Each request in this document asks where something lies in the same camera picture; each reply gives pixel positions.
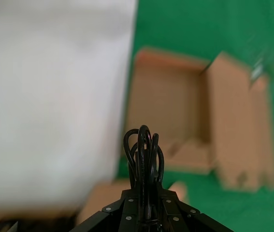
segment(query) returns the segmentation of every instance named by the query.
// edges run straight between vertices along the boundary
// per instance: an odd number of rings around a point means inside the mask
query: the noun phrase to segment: green floor
[[[274,0],[140,0],[132,57],[143,46],[213,60],[227,51],[247,64],[263,57],[274,114]],[[121,160],[119,177],[128,176]],[[236,232],[274,231],[274,192],[223,191],[215,175],[166,172],[188,185],[190,204]]]

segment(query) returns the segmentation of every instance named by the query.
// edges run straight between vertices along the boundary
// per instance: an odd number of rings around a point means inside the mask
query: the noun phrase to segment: white object
[[[0,0],[0,208],[75,205],[119,156],[135,0]]]

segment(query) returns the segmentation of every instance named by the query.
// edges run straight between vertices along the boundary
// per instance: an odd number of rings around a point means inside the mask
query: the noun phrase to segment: cardboard piece
[[[228,189],[274,188],[267,83],[251,85],[250,76],[224,53],[209,65],[144,49],[135,58],[126,130],[145,124],[158,133],[167,169],[216,169]]]
[[[213,153],[219,178],[229,189],[259,188],[260,160],[249,94],[249,72],[226,54],[208,69]]]
[[[262,168],[261,180],[264,181],[265,186],[274,189],[274,133],[267,80],[266,75],[260,77],[252,86],[250,93],[255,127],[258,133],[257,146]]]
[[[126,128],[145,124],[158,133],[166,168],[194,169],[180,161],[185,156],[181,146],[190,139],[210,142],[206,76],[200,75],[208,64],[149,49],[136,56]],[[190,155],[191,163],[198,162],[197,155]],[[202,164],[197,169],[208,173],[211,168]]]

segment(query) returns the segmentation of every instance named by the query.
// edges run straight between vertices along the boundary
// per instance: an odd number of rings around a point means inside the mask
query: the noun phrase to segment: black cable
[[[138,141],[130,149],[129,137],[138,134]],[[151,219],[151,186],[157,181],[162,183],[164,173],[164,158],[158,145],[159,135],[151,137],[147,126],[142,125],[140,129],[132,129],[124,136],[123,146],[129,164],[129,175],[131,188],[140,187],[139,216],[142,221]],[[157,156],[159,158],[158,177],[155,178],[157,169]]]

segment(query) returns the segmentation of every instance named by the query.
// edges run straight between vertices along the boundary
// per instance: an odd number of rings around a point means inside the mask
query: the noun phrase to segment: black power cord
[[[129,147],[129,137],[138,135],[138,141]],[[158,146],[159,135],[153,134],[147,126],[142,125],[140,129],[132,129],[124,136],[124,150],[129,164],[129,176],[131,188],[140,188],[139,218],[144,224],[152,222],[151,187],[155,182],[162,183],[164,173],[164,157]],[[157,156],[159,158],[158,175]]]

